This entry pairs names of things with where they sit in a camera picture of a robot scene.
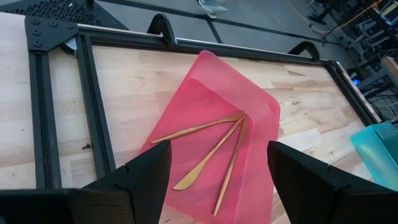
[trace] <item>gold cutlery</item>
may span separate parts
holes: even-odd
[[[245,118],[245,114],[242,112],[241,117],[235,122],[235,124],[229,129],[229,131],[221,138],[217,145],[202,159],[183,179],[181,179],[174,187],[174,190],[185,190],[191,186],[194,181],[198,178],[202,168],[206,165],[212,155],[220,148],[220,146],[228,139],[228,137],[234,132],[234,130],[242,123]]]
[[[214,209],[214,213],[213,213],[214,215],[217,215],[218,211],[220,210],[221,203],[223,202],[224,194],[225,194],[226,188],[229,184],[229,180],[232,175],[232,170],[234,168],[235,161],[238,156],[238,151],[239,151],[240,147],[242,146],[242,143],[244,141],[244,138],[246,137],[246,134],[248,133],[248,128],[249,128],[248,120],[244,119],[242,127],[241,127],[241,132],[239,134],[238,142],[236,143],[234,155],[232,156],[231,162],[229,163],[228,171],[225,175],[223,186],[221,187],[220,194],[218,195],[216,208]]]
[[[213,122],[210,122],[210,123],[207,123],[207,124],[195,126],[195,127],[192,127],[192,128],[187,128],[187,129],[184,129],[182,131],[177,131],[176,133],[169,134],[167,136],[155,139],[155,140],[151,141],[150,143],[151,144],[156,144],[156,143],[159,143],[159,142],[161,142],[163,140],[171,140],[171,139],[178,138],[180,136],[184,136],[186,134],[197,132],[199,130],[205,129],[205,128],[210,127],[212,125],[221,124],[221,123],[225,123],[225,122],[237,121],[239,118],[242,117],[243,114],[244,114],[243,111],[240,111],[240,112],[238,112],[236,114],[232,114],[230,116],[227,116],[225,118],[219,119],[217,121],[213,121]]]

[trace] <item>gold utensil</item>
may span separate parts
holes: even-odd
[[[187,128],[187,129],[184,129],[182,131],[177,131],[176,133],[169,134],[167,136],[155,139],[155,140],[151,141],[150,143],[151,144],[156,144],[156,143],[159,143],[159,142],[161,142],[163,140],[166,140],[166,139],[167,140],[175,139],[175,138],[178,138],[180,136],[183,136],[183,135],[186,135],[186,134],[190,134],[190,133],[194,133],[196,131],[205,129],[205,128],[210,127],[210,126],[215,125],[215,124],[221,124],[221,123],[225,123],[225,122],[237,121],[239,118],[242,117],[242,115],[243,115],[243,111],[240,111],[240,112],[238,112],[236,114],[232,114],[230,116],[227,116],[225,118],[219,119],[217,121],[213,121],[213,122],[210,122],[210,123],[207,123],[207,124],[195,126],[195,127],[192,127],[192,128]]]
[[[211,158],[211,156],[220,148],[220,146],[225,142],[225,140],[234,132],[234,130],[239,126],[240,123],[244,120],[245,114],[243,114],[237,122],[232,126],[231,129],[221,138],[221,140],[217,143],[217,145],[207,154],[205,158],[202,159],[183,179],[178,182],[173,189],[174,190],[184,190],[191,186],[194,181],[198,178],[200,171],[206,165],[207,161]]]
[[[242,124],[238,142],[236,143],[234,155],[232,156],[231,162],[229,163],[228,171],[225,174],[223,186],[221,187],[220,194],[218,195],[216,208],[214,209],[214,213],[213,213],[214,215],[217,215],[218,210],[220,209],[221,203],[223,202],[224,194],[225,194],[226,188],[228,186],[229,180],[231,178],[231,174],[232,174],[232,170],[235,165],[236,157],[238,156],[238,151],[239,151],[240,147],[242,146],[242,143],[244,141],[244,138],[246,137],[246,134],[248,133],[248,128],[249,128],[248,120],[245,119]]]

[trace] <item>wooden board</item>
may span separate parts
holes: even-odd
[[[34,188],[24,17],[0,13],[0,188]],[[93,47],[117,166],[137,156],[196,55]],[[96,179],[77,60],[55,49],[50,71],[64,187]],[[281,105],[279,141],[350,173],[371,176],[349,137],[363,124],[322,67],[224,58]],[[165,205],[161,223],[196,223]],[[288,223],[277,192],[273,223]]]

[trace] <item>blue light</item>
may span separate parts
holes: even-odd
[[[353,82],[354,82],[355,85],[358,85],[358,84],[361,83],[361,81],[359,81],[359,80],[357,80],[357,79],[354,79]]]

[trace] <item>pink tray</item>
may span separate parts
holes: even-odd
[[[211,52],[200,53],[141,152],[151,147],[151,140],[241,110],[249,118],[249,131],[219,214],[212,215],[239,131],[218,149],[191,187],[182,191],[172,187],[209,153],[233,123],[217,124],[172,140],[168,205],[205,224],[271,222],[273,183],[267,145],[278,137],[279,104]]]

